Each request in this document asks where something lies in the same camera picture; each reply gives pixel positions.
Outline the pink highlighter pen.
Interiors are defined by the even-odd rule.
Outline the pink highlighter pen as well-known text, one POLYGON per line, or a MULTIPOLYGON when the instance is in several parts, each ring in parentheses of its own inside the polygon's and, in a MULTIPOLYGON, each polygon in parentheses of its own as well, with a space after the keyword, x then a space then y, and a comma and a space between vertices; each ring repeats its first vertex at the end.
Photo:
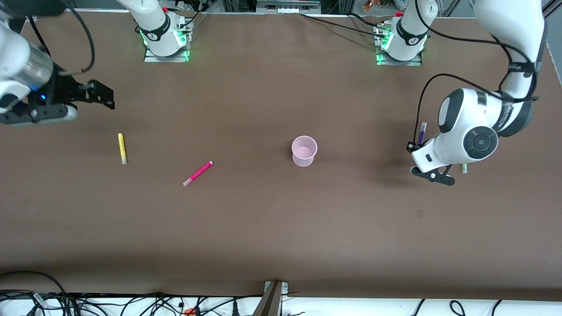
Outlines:
POLYGON ((211 168, 211 166, 213 166, 213 161, 209 161, 206 164, 204 164, 203 166, 201 166, 201 168, 199 168, 199 170, 197 170, 195 173, 193 173, 188 179, 186 179, 182 184, 183 186, 187 187, 189 184, 191 184, 192 182, 194 182, 200 175, 202 175, 204 172, 206 172, 209 168, 211 168))

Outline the pink mesh pen holder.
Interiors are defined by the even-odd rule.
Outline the pink mesh pen holder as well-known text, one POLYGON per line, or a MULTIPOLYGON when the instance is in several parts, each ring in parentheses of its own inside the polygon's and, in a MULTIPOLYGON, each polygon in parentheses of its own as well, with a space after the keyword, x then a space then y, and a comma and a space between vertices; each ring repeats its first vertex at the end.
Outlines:
POLYGON ((317 154, 318 145, 310 136, 299 136, 291 145, 293 162, 299 167, 310 166, 317 154))

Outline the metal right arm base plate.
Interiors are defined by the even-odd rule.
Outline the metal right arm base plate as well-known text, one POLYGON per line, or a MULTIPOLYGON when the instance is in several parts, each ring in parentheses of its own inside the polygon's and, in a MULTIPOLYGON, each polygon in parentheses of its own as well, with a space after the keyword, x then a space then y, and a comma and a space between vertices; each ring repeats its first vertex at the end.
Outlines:
POLYGON ((140 29, 146 46, 145 62, 188 62, 190 58, 193 22, 184 16, 167 15, 167 28, 147 31, 140 29))

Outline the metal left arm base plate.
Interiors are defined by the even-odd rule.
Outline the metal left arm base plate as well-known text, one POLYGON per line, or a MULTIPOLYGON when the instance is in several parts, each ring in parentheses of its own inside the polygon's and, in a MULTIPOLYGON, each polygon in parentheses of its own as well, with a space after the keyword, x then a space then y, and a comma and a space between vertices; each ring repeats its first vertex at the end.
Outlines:
POLYGON ((414 38, 416 45, 407 45, 406 41, 394 33, 390 25, 381 23, 373 27, 374 45, 378 65, 387 66, 421 66, 425 36, 422 40, 414 38))

